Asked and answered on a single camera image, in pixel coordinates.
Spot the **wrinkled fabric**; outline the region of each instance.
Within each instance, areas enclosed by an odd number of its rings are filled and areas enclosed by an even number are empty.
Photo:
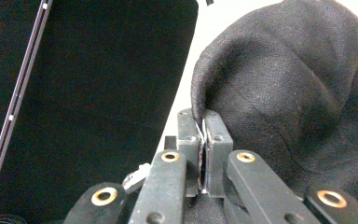
[[[292,190],[332,184],[358,197],[358,18],[335,1],[251,12],[202,52],[195,121],[218,112],[234,149],[258,153]]]

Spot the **screw hole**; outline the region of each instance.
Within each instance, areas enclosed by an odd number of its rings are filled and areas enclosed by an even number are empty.
[[[161,213],[149,213],[146,217],[147,224],[161,224],[164,221],[164,216]]]
[[[319,190],[317,192],[319,200],[329,206],[335,208],[344,208],[347,206],[347,201],[339,193],[330,190]]]
[[[108,199],[110,197],[110,193],[109,192],[103,192],[100,195],[98,195],[98,199],[101,201],[104,201],[106,199]]]
[[[255,160],[255,156],[248,152],[240,152],[237,154],[237,159],[243,162],[252,162]]]
[[[177,161],[179,160],[179,154],[176,152],[166,152],[162,154],[161,159],[166,162]]]
[[[217,136],[214,137],[213,140],[216,141],[216,142],[221,142],[221,141],[223,141],[223,136],[222,135],[217,135]]]
[[[117,190],[114,188],[104,188],[97,190],[91,197],[91,202],[96,206],[110,204],[117,197]]]
[[[284,216],[284,220],[289,224],[298,224],[304,221],[304,218],[297,214],[288,213]]]

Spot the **black cloth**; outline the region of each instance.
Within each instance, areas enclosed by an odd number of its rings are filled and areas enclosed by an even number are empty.
[[[0,131],[40,2],[0,1]],[[197,15],[195,0],[52,2],[0,174],[0,214],[64,219],[88,188],[153,159]]]
[[[184,223],[228,224],[223,209],[223,200],[210,198],[207,194],[199,194],[195,198],[186,198]]]
[[[202,52],[191,101],[218,112],[235,149],[258,153],[296,193],[358,197],[358,18],[332,0],[251,12]]]

